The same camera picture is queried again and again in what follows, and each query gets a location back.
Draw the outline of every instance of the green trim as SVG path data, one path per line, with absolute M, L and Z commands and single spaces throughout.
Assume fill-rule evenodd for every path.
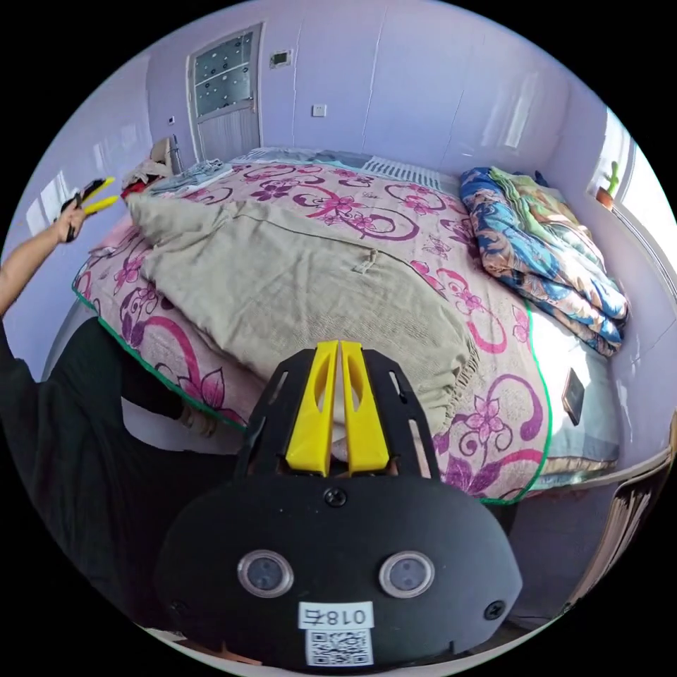
M 222 421 L 226 425 L 230 425 L 233 428 L 236 428 L 237 430 L 240 430 L 241 432 L 244 432 L 246 430 L 245 426 L 240 425 L 239 423 L 235 423 L 235 421 L 229 419 L 226 416 L 223 416 L 222 414 L 216 413 L 213 409 L 208 407 L 204 402 L 199 402 L 198 400 L 190 397 L 190 395 L 187 395 L 186 392 L 184 392 L 179 386 L 177 386 L 175 383 L 172 383 L 166 376 L 163 376 L 157 369 L 154 369 L 148 362 L 143 360 L 139 353 L 137 353 L 136 350 L 133 350 L 118 334 L 113 327 L 111 327 L 109 324 L 107 324 L 102 317 L 99 315 L 97 312 L 97 309 L 94 307 L 92 303 L 90 303 L 76 288 L 75 288 L 75 281 L 71 285 L 71 289 L 73 290 L 75 296 L 78 297 L 78 300 L 91 310 L 97 313 L 97 319 L 99 320 L 99 324 L 106 329 L 106 331 L 113 336 L 114 339 L 122 346 L 122 348 L 125 350 L 125 352 L 129 353 L 147 372 L 150 372 L 155 376 L 163 385 L 165 385 L 167 388 L 169 388 L 171 391 L 179 395 L 182 400 L 185 400 L 188 402 L 192 407 L 195 409 L 198 409 L 205 414 L 208 414 L 209 416 L 213 416 L 217 418 L 219 421 Z
M 524 307 L 527 311 L 527 316 L 529 317 L 529 344 L 531 347 L 531 354 L 534 358 L 534 362 L 536 362 L 536 368 L 538 369 L 538 375 L 541 377 L 541 383 L 543 383 L 543 389 L 545 390 L 545 400 L 548 405 L 548 435 L 545 439 L 545 445 L 543 447 L 543 455 L 541 456 L 541 462 L 538 468 L 536 469 L 534 476 L 531 478 L 529 484 L 527 484 L 527 486 L 524 487 L 524 489 L 522 489 L 522 491 L 517 496 L 515 496 L 514 499 L 511 499 L 509 501 L 504 501 L 503 499 L 480 499 L 482 503 L 490 506 L 510 506 L 514 503 L 518 503 L 524 498 L 524 496 L 529 492 L 531 487 L 534 486 L 536 480 L 541 476 L 543 466 L 545 465 L 545 462 L 548 460 L 548 452 L 550 451 L 550 442 L 552 440 L 552 404 L 550 402 L 550 393 L 548 392 L 548 386 L 545 382 L 545 378 L 543 377 L 543 372 L 541 371 L 541 365 L 539 364 L 538 357 L 536 355 L 536 350 L 534 350 L 534 318 L 531 313 L 531 306 L 529 305 L 528 301 L 524 302 Z

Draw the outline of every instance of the black robot head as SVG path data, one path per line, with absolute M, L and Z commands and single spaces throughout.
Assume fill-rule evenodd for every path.
M 311 372 L 298 369 L 299 355 L 282 365 L 276 402 L 288 412 L 278 416 L 264 393 L 240 472 L 189 505 L 167 535 L 155 583 L 177 627 L 208 648 L 320 673 L 388 669 L 488 640 L 520 592 L 518 566 L 494 516 L 439 481 L 429 436 L 422 472 L 408 423 L 422 438 L 427 424 L 403 374 L 364 351 L 388 421 L 384 472 L 298 474 L 284 451 L 301 399 L 291 405 L 293 374 L 305 384 Z M 379 391 L 383 374 L 389 386 Z M 399 404 L 384 397 L 388 388 Z

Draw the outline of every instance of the potted cactus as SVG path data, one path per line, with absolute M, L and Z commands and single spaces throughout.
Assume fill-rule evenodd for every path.
M 607 209 L 611 209 L 614 205 L 614 193 L 618 187 L 618 162 L 615 160 L 611 163 L 611 174 L 604 174 L 604 178 L 609 182 L 608 188 L 597 189 L 597 201 L 601 202 Z

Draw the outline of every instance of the thermostat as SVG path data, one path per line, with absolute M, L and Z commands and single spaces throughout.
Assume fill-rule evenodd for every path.
M 282 66 L 288 66 L 291 63 L 292 57 L 291 49 L 287 51 L 275 51 L 270 55 L 270 67 L 271 68 L 281 68 Z

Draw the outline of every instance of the door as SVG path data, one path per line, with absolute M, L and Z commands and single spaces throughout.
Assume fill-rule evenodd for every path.
M 228 162 L 260 145 L 260 37 L 259 24 L 208 45 L 190 58 L 188 104 L 198 161 Z

